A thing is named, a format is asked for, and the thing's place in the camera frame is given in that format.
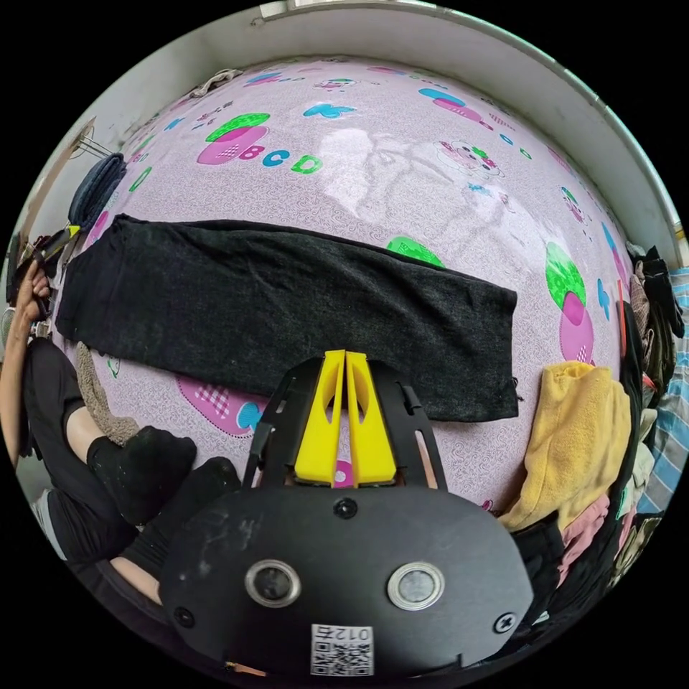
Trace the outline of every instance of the qr code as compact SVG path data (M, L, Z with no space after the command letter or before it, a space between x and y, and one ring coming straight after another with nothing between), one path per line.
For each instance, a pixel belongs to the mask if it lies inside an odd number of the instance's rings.
M311 674L365 677L373 674L373 628L311 626Z

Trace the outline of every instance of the blue striped cloth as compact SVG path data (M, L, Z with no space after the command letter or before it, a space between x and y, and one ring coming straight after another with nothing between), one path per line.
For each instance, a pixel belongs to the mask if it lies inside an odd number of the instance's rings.
M658 405L653 456L655 466L637 511L662 512L680 481L689 454L689 268L670 273L672 289L684 311L685 335L677 343L677 365Z

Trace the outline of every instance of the yellow towel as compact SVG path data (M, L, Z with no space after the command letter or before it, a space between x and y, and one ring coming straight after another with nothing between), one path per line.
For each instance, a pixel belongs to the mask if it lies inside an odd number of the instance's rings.
M547 366L524 460L526 480L502 524L517 531L557 510L564 530L612 486L631 432L629 397L609 368Z

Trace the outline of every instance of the folded blue cloth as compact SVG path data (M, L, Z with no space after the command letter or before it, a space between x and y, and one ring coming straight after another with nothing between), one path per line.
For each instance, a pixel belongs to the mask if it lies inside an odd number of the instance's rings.
M74 194L67 214L70 224L79 225L81 232L89 233L126 171L122 153L99 160Z

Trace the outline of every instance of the foot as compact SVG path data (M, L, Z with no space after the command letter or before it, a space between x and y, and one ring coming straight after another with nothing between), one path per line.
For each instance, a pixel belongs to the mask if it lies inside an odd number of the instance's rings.
M190 438L177 438L152 426L142 428L124 447L104 442L88 465L103 481L124 520L147 524L177 492L196 459Z

